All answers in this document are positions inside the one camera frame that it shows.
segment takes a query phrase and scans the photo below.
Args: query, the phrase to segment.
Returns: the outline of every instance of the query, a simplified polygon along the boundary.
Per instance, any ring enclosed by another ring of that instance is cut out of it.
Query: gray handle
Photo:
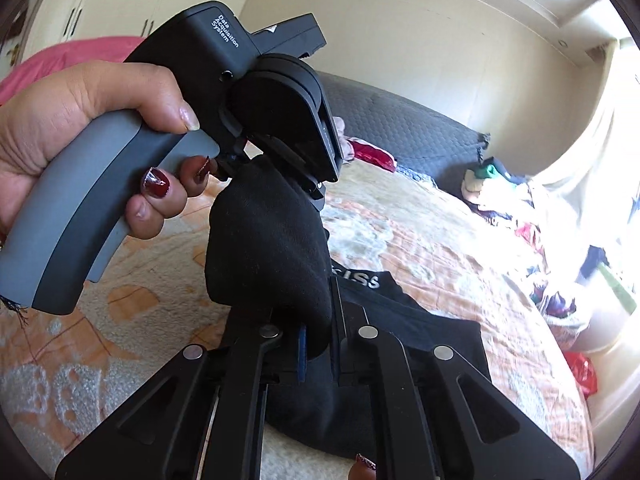
[[[47,167],[0,251],[0,295],[69,314],[84,280],[100,278],[128,228],[122,215],[151,166],[175,171],[190,155],[218,155],[203,131],[154,132],[136,112],[92,121]]]

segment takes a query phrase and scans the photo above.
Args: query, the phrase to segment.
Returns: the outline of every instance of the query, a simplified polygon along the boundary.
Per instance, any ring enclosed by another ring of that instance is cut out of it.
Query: pink blanket
[[[0,81],[0,105],[31,83],[63,68],[92,59],[123,62],[143,38],[120,37],[67,41],[41,50]]]

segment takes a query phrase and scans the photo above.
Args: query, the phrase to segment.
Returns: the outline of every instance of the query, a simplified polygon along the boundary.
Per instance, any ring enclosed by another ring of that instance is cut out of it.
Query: orange and white blanket
[[[185,344],[220,341],[228,307],[207,297],[202,267],[209,207],[223,187],[212,182],[154,240],[128,238],[73,314],[28,312],[21,327],[0,310],[0,405],[48,474]],[[479,322],[494,384],[574,458],[583,478],[590,473],[582,394],[540,313],[506,276],[526,268],[524,241],[446,193],[358,160],[329,185],[322,218],[335,260],[389,270],[430,312]],[[350,466],[270,428],[262,459],[263,479],[344,480]]]

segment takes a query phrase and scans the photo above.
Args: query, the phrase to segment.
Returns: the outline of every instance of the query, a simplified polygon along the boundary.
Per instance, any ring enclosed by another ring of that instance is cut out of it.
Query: bed
[[[322,81],[348,135],[385,148],[441,188],[360,160],[346,165],[322,212],[332,257],[389,270],[423,308],[477,321],[495,386],[585,478],[593,439],[584,397],[542,316],[508,277],[530,265],[532,250],[453,196],[486,140],[388,92],[336,76]],[[86,284],[73,314],[29,312],[23,326],[0,310],[0,406],[47,474],[180,348],[220,342],[228,307],[209,300],[202,267],[209,207],[224,187],[210,182],[154,240],[128,238],[100,283]],[[272,428],[262,460],[263,479],[345,479],[352,462]]]

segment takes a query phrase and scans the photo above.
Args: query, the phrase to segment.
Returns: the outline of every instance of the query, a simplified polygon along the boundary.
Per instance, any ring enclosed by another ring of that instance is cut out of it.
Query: gray headboard
[[[488,136],[391,92],[319,76],[332,114],[344,119],[346,136],[384,148],[399,165],[430,175],[440,189],[460,196],[465,170],[481,162]]]

